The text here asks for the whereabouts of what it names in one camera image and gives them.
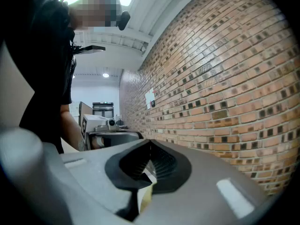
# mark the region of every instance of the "brick wall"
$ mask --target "brick wall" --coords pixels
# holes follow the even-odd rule
[[[299,67],[271,0],[192,0],[140,70],[123,73],[120,111],[144,137],[210,152],[272,194],[299,160]]]

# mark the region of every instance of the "white wall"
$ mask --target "white wall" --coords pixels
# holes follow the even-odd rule
[[[93,102],[113,102],[114,115],[120,114],[119,86],[112,84],[101,85],[93,82],[72,83],[71,98],[92,107]]]

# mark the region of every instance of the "person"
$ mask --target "person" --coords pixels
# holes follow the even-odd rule
[[[19,126],[54,144],[59,153],[64,152],[61,137],[76,150],[85,150],[81,129],[69,111],[76,67],[74,30],[108,26],[120,15],[120,1],[16,1],[21,10],[8,9],[4,41],[34,90]]]

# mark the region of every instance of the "black shirt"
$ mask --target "black shirt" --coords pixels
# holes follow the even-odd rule
[[[8,14],[7,48],[21,74],[34,90],[20,127],[53,143],[60,140],[60,106],[71,103],[75,58],[74,31],[68,10],[58,0],[22,0],[22,11]]]

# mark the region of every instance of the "white ceiling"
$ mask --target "white ceiling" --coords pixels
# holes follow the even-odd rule
[[[106,51],[77,55],[75,76],[100,77],[102,68],[109,74],[114,73],[112,68],[137,70],[167,25],[190,1],[132,0],[129,6],[122,6],[131,16],[123,31],[117,27],[76,31],[77,45],[100,45]]]

